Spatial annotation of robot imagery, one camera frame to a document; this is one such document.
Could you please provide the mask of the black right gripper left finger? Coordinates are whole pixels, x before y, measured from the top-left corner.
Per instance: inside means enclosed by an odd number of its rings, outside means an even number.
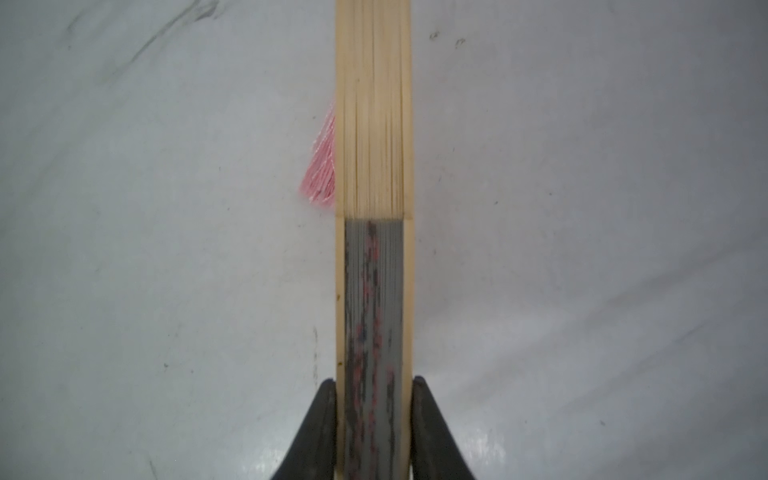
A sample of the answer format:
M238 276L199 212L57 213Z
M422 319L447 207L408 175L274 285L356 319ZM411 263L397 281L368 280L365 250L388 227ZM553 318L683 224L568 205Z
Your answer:
M336 467L337 391L324 380L273 480L332 480Z

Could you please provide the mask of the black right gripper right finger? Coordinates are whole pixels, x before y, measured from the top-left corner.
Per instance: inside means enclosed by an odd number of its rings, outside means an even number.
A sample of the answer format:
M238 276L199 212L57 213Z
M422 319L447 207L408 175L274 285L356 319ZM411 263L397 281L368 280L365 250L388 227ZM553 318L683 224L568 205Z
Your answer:
M475 480L422 376L412 384L411 467L415 480Z

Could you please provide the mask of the grey pink folding fan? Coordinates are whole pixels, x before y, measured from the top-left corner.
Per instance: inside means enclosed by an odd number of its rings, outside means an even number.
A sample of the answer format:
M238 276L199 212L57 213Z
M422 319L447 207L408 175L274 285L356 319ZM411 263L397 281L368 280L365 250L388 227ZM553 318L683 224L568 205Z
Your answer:
M414 304L411 5L335 5L336 464L410 475Z

